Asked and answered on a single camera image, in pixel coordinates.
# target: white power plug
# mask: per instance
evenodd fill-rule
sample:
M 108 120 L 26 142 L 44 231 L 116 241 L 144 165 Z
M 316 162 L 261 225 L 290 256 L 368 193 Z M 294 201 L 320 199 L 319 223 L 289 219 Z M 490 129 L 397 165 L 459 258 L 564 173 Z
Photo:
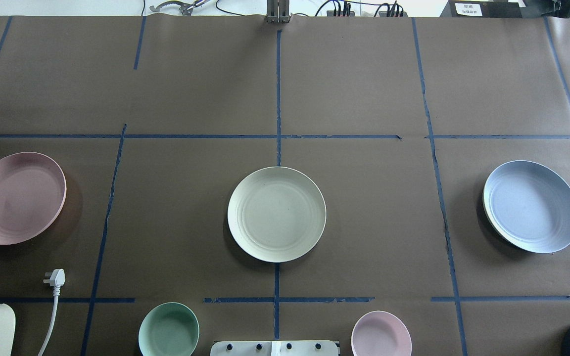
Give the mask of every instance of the white power plug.
M 61 286 L 65 284 L 65 271 L 62 268 L 57 268 L 52 272 L 46 272 L 46 277 L 49 277 L 49 279 L 44 279 L 43 283 L 54 287 L 55 297 L 60 295 Z

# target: black device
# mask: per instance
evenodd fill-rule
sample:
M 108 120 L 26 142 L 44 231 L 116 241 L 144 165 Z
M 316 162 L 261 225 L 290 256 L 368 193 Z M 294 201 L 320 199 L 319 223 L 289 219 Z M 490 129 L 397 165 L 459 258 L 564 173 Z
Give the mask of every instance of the black device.
M 517 2 L 482 2 L 450 0 L 439 17 L 522 18 Z

